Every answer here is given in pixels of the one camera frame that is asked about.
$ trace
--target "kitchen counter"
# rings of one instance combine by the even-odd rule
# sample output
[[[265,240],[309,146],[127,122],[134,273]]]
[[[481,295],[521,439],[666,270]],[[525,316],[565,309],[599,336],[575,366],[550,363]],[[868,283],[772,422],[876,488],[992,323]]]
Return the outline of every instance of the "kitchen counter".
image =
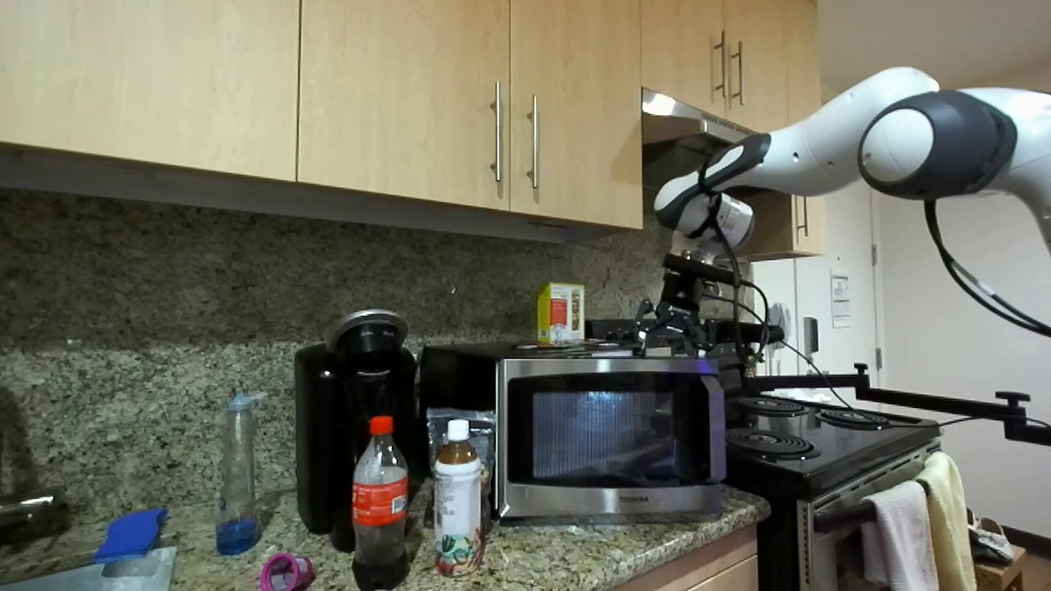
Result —
[[[616,588],[635,575],[653,570],[731,531],[753,527],[768,514],[768,501],[726,488],[722,514],[677,524],[498,524],[476,575],[440,577],[430,564],[430,527],[414,527],[425,541],[414,554],[408,591],[426,588]],[[39,539],[27,549],[0,543],[0,575],[29,577],[85,564],[103,541],[105,524],[76,527],[59,539]],[[330,534],[302,527],[295,496],[273,501],[262,541],[238,558],[214,552],[212,505],[171,505],[163,543],[178,549],[173,588],[248,591],[270,552],[295,552],[317,564],[313,588],[356,588],[351,554],[330,543]]]

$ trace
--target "oven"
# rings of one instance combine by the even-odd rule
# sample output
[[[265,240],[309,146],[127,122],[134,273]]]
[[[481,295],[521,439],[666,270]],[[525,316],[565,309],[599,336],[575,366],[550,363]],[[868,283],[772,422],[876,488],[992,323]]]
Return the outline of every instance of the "oven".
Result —
[[[926,443],[818,497],[795,501],[795,562],[802,591],[840,591],[864,577],[860,524],[872,518],[868,496],[916,480],[926,457],[937,448],[937,443]]]
[[[759,522],[764,591],[834,591],[864,496],[915,480],[941,446],[929,421],[784,396],[731,396],[731,484],[768,497]]]

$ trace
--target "coca-cola bottle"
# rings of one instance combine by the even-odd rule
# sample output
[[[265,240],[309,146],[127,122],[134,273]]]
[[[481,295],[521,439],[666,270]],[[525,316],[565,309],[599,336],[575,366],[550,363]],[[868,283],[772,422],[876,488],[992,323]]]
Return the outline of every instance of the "coca-cola bottle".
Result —
[[[367,446],[356,467],[356,580],[360,588],[398,588],[408,575],[408,467],[396,446],[396,416],[367,421]]]

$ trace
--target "oven door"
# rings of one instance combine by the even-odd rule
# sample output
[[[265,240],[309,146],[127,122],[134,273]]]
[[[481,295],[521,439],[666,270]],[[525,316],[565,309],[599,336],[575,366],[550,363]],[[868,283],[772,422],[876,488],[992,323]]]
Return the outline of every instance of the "oven door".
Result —
[[[521,369],[504,380],[504,518],[628,522],[721,510],[722,388],[696,363]]]
[[[860,552],[860,524],[868,518],[864,501],[882,488],[916,480],[926,467],[926,457],[937,448],[941,443],[926,443],[825,493],[823,497],[798,501],[802,591],[868,588]]]

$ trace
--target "bottle cap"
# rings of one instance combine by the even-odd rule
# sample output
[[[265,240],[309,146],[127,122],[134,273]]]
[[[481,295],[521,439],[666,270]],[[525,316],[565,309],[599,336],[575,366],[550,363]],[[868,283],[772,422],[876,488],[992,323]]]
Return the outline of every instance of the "bottle cap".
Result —
[[[396,432],[396,416],[390,416],[390,414],[371,416],[371,421],[367,421],[367,432],[371,432],[371,435],[389,435],[389,432]]]
[[[466,421],[449,421],[448,422],[448,439],[466,439],[471,422]]]

